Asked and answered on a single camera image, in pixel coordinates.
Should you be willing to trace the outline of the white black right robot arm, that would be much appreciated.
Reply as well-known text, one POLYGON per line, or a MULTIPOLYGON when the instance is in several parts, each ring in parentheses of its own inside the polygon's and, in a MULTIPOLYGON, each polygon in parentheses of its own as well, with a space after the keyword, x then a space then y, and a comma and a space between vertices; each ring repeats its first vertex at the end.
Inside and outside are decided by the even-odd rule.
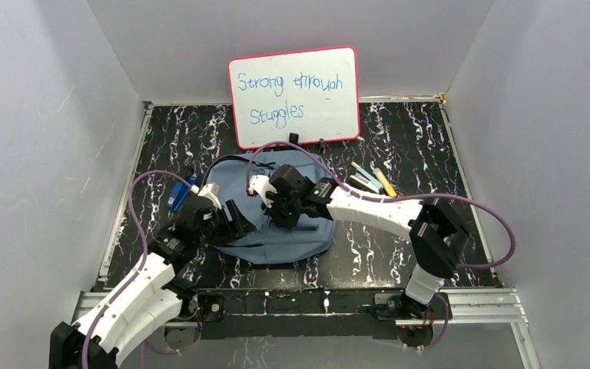
POLYGON ((251 176, 247 190, 260 196, 265 214, 282 229, 294 228, 306 215, 358 222, 408 241, 416 266, 405 286, 402 307, 412 318, 431 310, 434 295, 455 274, 470 238, 466 223, 444 199, 396 200, 349 188, 329 177, 312 181, 292 165, 269 176, 251 176))

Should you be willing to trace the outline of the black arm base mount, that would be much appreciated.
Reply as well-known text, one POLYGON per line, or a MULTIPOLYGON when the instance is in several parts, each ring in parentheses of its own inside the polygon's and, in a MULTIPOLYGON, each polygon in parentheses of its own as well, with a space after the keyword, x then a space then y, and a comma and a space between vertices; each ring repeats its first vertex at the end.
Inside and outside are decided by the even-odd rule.
POLYGON ((201 290, 187 300, 169 331, 199 327, 205 340, 238 337, 371 337, 427 347, 453 317, 447 294, 429 305, 403 290, 201 290))

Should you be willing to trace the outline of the blue student backpack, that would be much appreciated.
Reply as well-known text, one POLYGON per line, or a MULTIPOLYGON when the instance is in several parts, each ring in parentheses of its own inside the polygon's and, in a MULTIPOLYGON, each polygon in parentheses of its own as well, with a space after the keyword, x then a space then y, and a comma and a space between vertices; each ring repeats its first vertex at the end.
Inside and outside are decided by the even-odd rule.
POLYGON ((225 155, 218 158, 204 174, 202 183, 218 186, 217 197, 222 202, 233 201, 252 226, 244 236, 233 241, 216 241, 214 247, 227 255, 252 264, 289 264, 320 254, 333 243, 336 222, 325 218, 311 218, 298 212, 287 200, 279 200, 270 208, 260 196, 246 193, 246 173, 274 174, 287 180, 287 192, 292 194, 297 185, 308 192, 315 183, 326 177, 323 169, 313 162, 319 155, 305 155, 297 150, 225 155))

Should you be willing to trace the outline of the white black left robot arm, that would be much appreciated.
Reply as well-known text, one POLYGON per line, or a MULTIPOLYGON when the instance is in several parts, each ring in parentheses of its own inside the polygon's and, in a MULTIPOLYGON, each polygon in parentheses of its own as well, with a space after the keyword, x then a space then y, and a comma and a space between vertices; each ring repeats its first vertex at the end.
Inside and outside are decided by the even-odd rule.
POLYGON ((50 368, 117 368, 164 323, 189 320, 199 308, 178 273, 203 245, 226 245, 256 231, 232 200, 190 195, 121 283, 74 323, 50 336, 50 368))

